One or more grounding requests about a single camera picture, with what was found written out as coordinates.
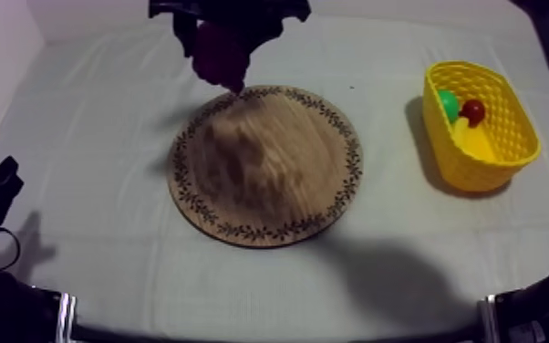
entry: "dark red object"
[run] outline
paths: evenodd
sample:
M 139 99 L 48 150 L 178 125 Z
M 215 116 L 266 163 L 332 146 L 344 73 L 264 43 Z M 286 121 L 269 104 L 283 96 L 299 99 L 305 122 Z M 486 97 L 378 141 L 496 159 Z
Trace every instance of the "dark red object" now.
M 196 34 L 192 65 L 199 78 L 239 93 L 244 88 L 249 53 L 228 27 L 202 23 Z
M 470 99 L 462 106 L 460 116 L 468 118 L 468 126 L 476 128 L 485 119 L 485 106 L 477 99 Z

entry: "round wooden board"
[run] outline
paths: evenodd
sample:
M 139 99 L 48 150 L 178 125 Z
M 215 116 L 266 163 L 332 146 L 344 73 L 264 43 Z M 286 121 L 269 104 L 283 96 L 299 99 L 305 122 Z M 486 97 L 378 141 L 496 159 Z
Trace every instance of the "round wooden board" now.
M 205 104 L 172 144 L 172 199 L 226 243 L 277 247 L 318 234 L 347 209 L 362 174 L 347 118 L 299 88 L 256 86 Z

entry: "black cable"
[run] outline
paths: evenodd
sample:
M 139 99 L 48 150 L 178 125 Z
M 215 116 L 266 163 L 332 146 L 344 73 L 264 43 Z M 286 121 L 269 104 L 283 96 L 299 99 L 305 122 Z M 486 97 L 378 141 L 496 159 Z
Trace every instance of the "black cable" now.
M 19 239 L 17 238 L 17 236 L 15 236 L 15 234 L 13 234 L 9 230 L 5 229 L 4 227 L 0 227 L 0 233 L 5 233 L 5 234 L 10 235 L 11 238 L 13 238 L 13 242 L 15 243 L 15 247 L 16 247 L 15 257 L 13 258 L 13 261 L 11 261 L 11 263 L 9 263 L 8 265 L 5 265 L 5 266 L 0 268 L 0 272 L 3 272 L 6 269 L 8 269 L 8 268 L 12 267 L 13 265 L 15 265 L 17 263 L 17 261 L 19 260 L 19 257 L 21 256 L 21 244 L 19 243 Z

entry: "yellow basket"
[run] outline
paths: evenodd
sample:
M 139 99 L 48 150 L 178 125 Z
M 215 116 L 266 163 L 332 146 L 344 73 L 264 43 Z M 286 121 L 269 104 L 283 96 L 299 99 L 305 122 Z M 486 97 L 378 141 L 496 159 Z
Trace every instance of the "yellow basket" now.
M 485 106 L 483 122 L 469 129 L 479 137 L 469 146 L 453 139 L 439 89 L 452 91 L 460 105 L 479 99 Z M 463 191 L 486 192 L 504 185 L 541 150 L 532 123 L 506 79 L 469 62 L 440 62 L 428 68 L 423 119 L 443 179 Z

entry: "wood grain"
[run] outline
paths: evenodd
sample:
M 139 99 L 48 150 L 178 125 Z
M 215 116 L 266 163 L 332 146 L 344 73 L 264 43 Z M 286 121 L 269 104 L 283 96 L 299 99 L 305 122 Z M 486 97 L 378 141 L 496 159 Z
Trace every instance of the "wood grain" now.
M 205 104 L 172 144 L 171 196 L 199 230 L 277 247 L 317 234 L 349 206 L 361 148 L 347 118 L 298 88 L 256 86 Z

